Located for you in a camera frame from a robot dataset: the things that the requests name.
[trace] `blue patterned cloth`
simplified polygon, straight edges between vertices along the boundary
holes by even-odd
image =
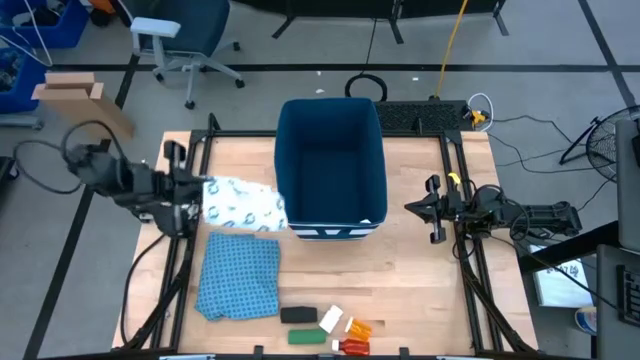
[[[279,264],[277,240],[211,233],[196,310],[207,320],[277,315]]]

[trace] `yellow cable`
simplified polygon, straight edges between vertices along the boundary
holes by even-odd
[[[464,10],[467,8],[468,0],[462,1],[462,6],[460,7],[460,12],[458,13],[458,19],[456,19],[456,25],[453,27],[453,31],[451,32],[451,36],[449,36],[449,45],[447,46],[447,52],[444,53],[444,60],[442,60],[442,67],[440,68],[440,81],[438,81],[438,88],[436,89],[436,97],[440,96],[440,90],[442,89],[442,82],[444,81],[444,69],[447,67],[447,61],[449,60],[449,53],[451,52],[451,47],[453,46],[453,39],[456,37],[456,33],[458,32],[458,26],[460,26],[460,20],[462,20],[462,15],[464,14]]]

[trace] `green block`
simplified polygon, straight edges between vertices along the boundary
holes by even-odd
[[[324,344],[327,333],[322,329],[289,330],[289,345]]]

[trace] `blue container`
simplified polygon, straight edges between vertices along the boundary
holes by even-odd
[[[361,238],[384,221],[382,134],[369,99],[287,102],[278,123],[275,168],[289,226],[300,238]]]
[[[0,114],[35,109],[38,106],[38,100],[31,100],[33,89],[37,84],[44,83],[45,66],[25,55],[21,50],[13,48],[0,49],[0,68],[10,66],[10,64],[1,63],[1,59],[4,59],[6,54],[10,52],[15,52],[22,56],[22,66],[18,71],[13,88],[6,92],[0,92]]]
[[[37,6],[47,3],[46,0],[28,1],[34,11]],[[80,0],[68,0],[66,3],[67,6],[55,26],[38,26],[42,40],[49,49],[75,47],[89,19],[89,13],[82,6]],[[9,20],[15,15],[28,11],[24,0],[0,0],[0,5],[0,11]],[[36,34],[33,26],[16,26],[15,30],[24,36],[29,41],[29,44],[25,44],[24,40],[13,31],[11,26],[0,26],[0,35],[22,47],[42,48],[38,34]]]

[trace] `cardboard box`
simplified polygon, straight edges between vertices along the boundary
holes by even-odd
[[[45,83],[36,85],[31,98],[51,106],[71,125],[100,120],[118,139],[133,138],[133,124],[104,94],[104,83],[95,82],[93,73],[47,73]],[[84,129],[97,140],[111,137],[100,126],[89,125]]]

